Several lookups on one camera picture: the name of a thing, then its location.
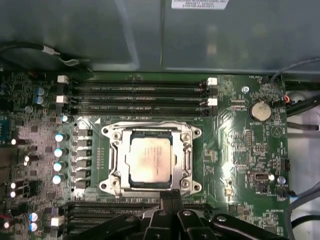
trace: gray cable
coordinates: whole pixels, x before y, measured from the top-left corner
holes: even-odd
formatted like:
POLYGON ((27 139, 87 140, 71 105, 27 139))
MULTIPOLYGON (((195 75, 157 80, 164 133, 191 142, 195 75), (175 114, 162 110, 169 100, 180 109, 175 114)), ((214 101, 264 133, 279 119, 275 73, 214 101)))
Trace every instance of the gray cable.
POLYGON ((285 210, 284 213, 284 224, 288 233, 288 237, 290 240, 296 240, 295 235, 294 235, 294 231, 291 225, 291 213, 294 209, 300 207, 301 205, 308 203, 314 199, 317 199, 320 197, 320 189, 318 186, 319 183, 317 183, 315 186, 313 186, 312 188, 310 188, 309 190, 303 192, 306 193, 306 195, 299 197, 297 200, 295 200, 294 202, 292 202, 288 208, 285 210))
POLYGON ((280 70, 277 71, 277 72, 271 77, 271 79, 270 79, 270 86, 271 86, 271 88, 272 88, 280 97, 283 97, 283 98, 284 98, 286 94, 285 94, 284 92, 282 92, 282 91, 275 85, 275 83, 274 83, 274 81, 276 80, 276 78, 277 78, 280 74, 282 74, 282 73, 284 73, 284 72, 286 72, 286 71, 288 71, 288 70, 290 70, 290 69, 293 69, 293 68, 296 68, 296 67, 298 67, 298 66, 302 66, 302 65, 305 65, 305 64, 315 63, 315 62, 320 62, 320 57, 306 59, 306 60, 303 60, 303 61, 300 61, 300 62, 297 62, 297 63, 293 63, 293 64, 291 64, 291 65, 289 65, 289 66, 287 66, 287 67, 284 67, 284 68, 280 69, 280 70))

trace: capacitor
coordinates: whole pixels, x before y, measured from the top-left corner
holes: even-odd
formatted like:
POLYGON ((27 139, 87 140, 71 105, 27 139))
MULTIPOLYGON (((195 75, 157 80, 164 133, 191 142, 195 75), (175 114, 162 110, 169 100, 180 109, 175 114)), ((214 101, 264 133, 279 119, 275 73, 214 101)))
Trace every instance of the capacitor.
POLYGON ((40 220, 40 219, 42 218, 42 215, 43 215, 42 211, 37 210, 37 211, 35 211, 35 212, 33 212, 33 213, 30 214, 29 220, 30 220, 31 222, 35 222, 35 221, 37 221, 37 220, 40 220))
POLYGON ((48 91, 46 91, 46 90, 43 89, 42 87, 38 87, 38 88, 36 89, 35 93, 36 93, 38 96, 42 96, 42 97, 48 96, 48 91))
POLYGON ((34 161, 38 161, 39 160, 39 156, 38 155, 28 155, 24 157, 24 161, 27 163, 31 163, 34 161))
POLYGON ((265 122, 272 114, 271 107, 263 100, 253 103, 248 111, 249 116, 256 122, 265 122))
POLYGON ((65 174, 59 173, 58 175, 55 175, 52 178, 52 182, 53 182, 53 184, 58 185, 61 182, 63 182, 64 180, 66 180, 66 178, 67 178, 67 176, 65 174))
POLYGON ((30 223, 29 230, 30 232, 39 231, 42 227, 42 221, 35 221, 30 223))
POLYGON ((23 181, 23 180, 21 180, 21 181, 16 181, 16 182, 12 182, 12 183, 10 184, 10 188, 11 188, 11 189, 21 188, 21 187, 23 187, 24 183, 25 183, 25 181, 23 181))
POLYGON ((15 145, 26 145, 27 141, 24 139, 18 139, 18 138, 13 138, 11 140, 11 145, 15 146, 15 145))
POLYGON ((13 225, 19 223, 21 220, 17 217, 13 217, 8 219, 4 224, 3 224, 3 228, 4 229, 9 229, 10 227, 12 227, 13 225))
POLYGON ((32 106, 26 106, 24 111, 26 114, 31 114, 34 111, 34 108, 32 106))
POLYGON ((57 148, 56 150, 54 150, 54 155, 57 158, 60 158, 63 155, 67 155, 69 153, 69 150, 66 148, 57 148))
POLYGON ((15 189, 14 191, 10 192, 10 197, 11 198, 16 198, 20 195, 24 194, 24 189, 23 188, 19 188, 19 189, 15 189))
POLYGON ((59 162, 56 162, 54 165, 53 165, 53 170, 55 170, 56 172, 59 172, 61 171, 62 169, 65 169, 67 167, 67 163, 64 162, 64 161, 59 161, 59 162))
POLYGON ((286 184, 287 180, 284 176, 279 176, 277 179, 277 182, 279 185, 284 185, 284 184, 286 184))
POLYGON ((42 96, 37 96, 35 98, 35 103, 41 106, 45 106, 48 103, 48 100, 44 99, 42 96))
POLYGON ((71 121, 72 121, 72 118, 70 117, 70 116, 67 116, 67 115, 63 115, 62 117, 61 117, 61 121, 63 122, 63 123, 70 123, 71 121))
POLYGON ((55 135, 54 139, 57 143, 60 143, 62 141, 66 141, 68 140, 69 136, 67 134, 64 133, 58 133, 57 135, 55 135))

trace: black cable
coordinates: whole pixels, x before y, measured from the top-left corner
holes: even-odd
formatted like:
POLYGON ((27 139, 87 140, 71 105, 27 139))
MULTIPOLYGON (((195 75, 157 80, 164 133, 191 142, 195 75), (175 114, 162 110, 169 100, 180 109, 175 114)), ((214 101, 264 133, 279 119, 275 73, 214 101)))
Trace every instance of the black cable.
POLYGON ((282 74, 283 72, 286 72, 290 69, 296 68, 298 66, 302 66, 305 64, 310 64, 310 63, 315 63, 315 62, 320 62, 320 57, 316 57, 316 58, 310 58, 310 59, 306 59, 297 63, 293 63, 287 67, 284 67, 282 69, 280 69, 279 71, 277 71, 270 79, 270 86, 271 88, 282 98, 285 97, 285 93, 281 91, 280 88, 278 88, 278 86, 275 85, 274 81, 276 80, 276 78, 282 74))
POLYGON ((58 59, 68 67, 76 67, 81 71, 91 72, 91 69, 81 64, 80 60, 77 59, 76 57, 66 53, 58 52, 52 47, 49 47, 46 45, 32 43, 32 42, 8 42, 8 43, 0 44, 0 54, 11 49, 33 49, 33 50, 42 51, 46 54, 57 56, 58 59))
POLYGON ((295 227, 310 221, 320 221, 320 215, 307 215, 301 216, 291 222, 292 229, 295 227))
POLYGON ((304 131, 319 131, 319 125, 298 124, 290 121, 288 121, 286 124, 288 128, 292 128, 292 129, 299 129, 304 131))
POLYGON ((293 228, 291 225, 291 213, 294 209, 300 207, 301 205, 308 203, 314 199, 317 199, 320 197, 320 189, 317 189, 316 191, 314 191, 313 193, 309 194, 309 195, 305 195, 302 196, 300 198, 298 198, 297 200, 295 200, 294 202, 292 202, 288 208, 285 210, 284 212, 284 224, 288 233, 288 237, 290 240, 296 240, 294 232, 293 232, 293 228))
POLYGON ((297 115, 297 114, 301 114, 303 112, 306 112, 310 109, 315 108, 316 106, 318 106, 320 104, 320 100, 314 102, 313 104, 309 105, 309 106, 305 106, 305 107, 301 107, 297 110, 293 110, 293 111, 287 111, 286 113, 286 117, 289 118, 291 116, 297 115))
POLYGON ((320 105, 320 95, 313 96, 309 99, 300 101, 293 105, 289 105, 286 107, 286 116, 291 117, 293 115, 297 115, 303 113, 307 110, 315 108, 316 106, 320 105))

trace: green circuit board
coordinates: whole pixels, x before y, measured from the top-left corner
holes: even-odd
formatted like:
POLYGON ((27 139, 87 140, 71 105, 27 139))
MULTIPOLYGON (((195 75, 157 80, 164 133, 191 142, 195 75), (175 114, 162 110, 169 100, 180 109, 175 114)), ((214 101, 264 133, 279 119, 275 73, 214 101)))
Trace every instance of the green circuit board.
MULTIPOLYGON (((70 79, 86 79, 88 76, 80 73, 67 73, 70 79)), ((258 75, 214 75, 196 73, 95 73, 89 79, 95 81, 112 81, 127 83, 128 81, 150 81, 158 83, 167 81, 166 88, 170 89, 170 81, 183 85, 191 82, 203 82, 208 78, 216 78, 217 84, 217 111, 208 116, 164 116, 164 115, 112 115, 104 113, 101 109, 94 114, 90 112, 76 113, 72 121, 61 123, 61 118, 51 107, 55 103, 57 74, 47 73, 42 81, 34 81, 27 74, 13 74, 13 86, 23 85, 21 92, 28 93, 25 101, 17 101, 14 111, 10 114, 11 136, 13 123, 17 119, 23 119, 24 125, 19 127, 21 138, 31 139, 33 145, 37 145, 37 151, 42 156, 41 161, 32 163, 28 169, 24 169, 29 179, 40 179, 41 190, 36 198, 27 199, 30 203, 30 211, 46 207, 62 206, 70 201, 83 202, 125 202, 125 203, 157 203, 156 198, 116 198, 99 190, 99 182, 105 180, 109 171, 109 138, 101 134, 104 126, 121 121, 177 121, 186 122, 202 130, 201 137, 193 141, 193 179, 202 185, 202 191, 193 195, 184 196, 185 203, 208 204, 215 214, 227 213, 252 223, 256 226, 286 236, 284 230, 284 209, 289 205, 287 198, 276 195, 275 191, 280 186, 279 177, 284 177, 285 184, 281 187, 289 187, 289 169, 284 167, 284 161, 288 158, 286 108, 270 107, 270 117, 264 121, 258 121, 250 116, 250 110, 256 103, 272 103, 279 101, 279 97, 268 83, 263 83, 264 76, 258 75), (26 105, 34 105, 35 88, 48 83, 48 105, 36 106, 33 113, 24 113, 26 105), (37 133, 31 133, 31 126, 37 126, 37 133), (60 157, 60 161, 68 163, 69 167, 63 170, 68 175, 66 181, 60 185, 52 184, 55 174, 52 170, 57 159, 49 153, 48 147, 69 149, 75 151, 73 145, 77 141, 74 134, 79 129, 92 130, 92 164, 90 167, 90 185, 83 194, 74 193, 74 177, 72 172, 72 157, 70 154, 60 157), (54 135, 64 133, 70 136, 69 141, 55 143, 54 135), (36 176, 30 176, 32 170, 37 170, 36 176)), ((277 84, 284 90, 284 81, 279 79, 277 84)), ((97 87, 97 98, 104 89, 97 87)), ((162 103, 172 100, 166 95, 161 96, 162 103)), ((79 109, 88 108, 88 105, 80 105, 79 109)), ((17 171, 13 171, 11 181, 20 179, 17 171)), ((20 233, 26 232, 28 223, 19 226, 20 233)), ((35 235, 35 238, 49 238, 49 234, 35 235)))

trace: white label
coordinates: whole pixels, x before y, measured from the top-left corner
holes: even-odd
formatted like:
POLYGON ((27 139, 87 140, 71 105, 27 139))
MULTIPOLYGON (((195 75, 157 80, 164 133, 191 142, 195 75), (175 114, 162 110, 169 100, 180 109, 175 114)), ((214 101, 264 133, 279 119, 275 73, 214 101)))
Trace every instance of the white label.
POLYGON ((172 9, 211 9, 223 10, 229 0, 172 0, 172 9))

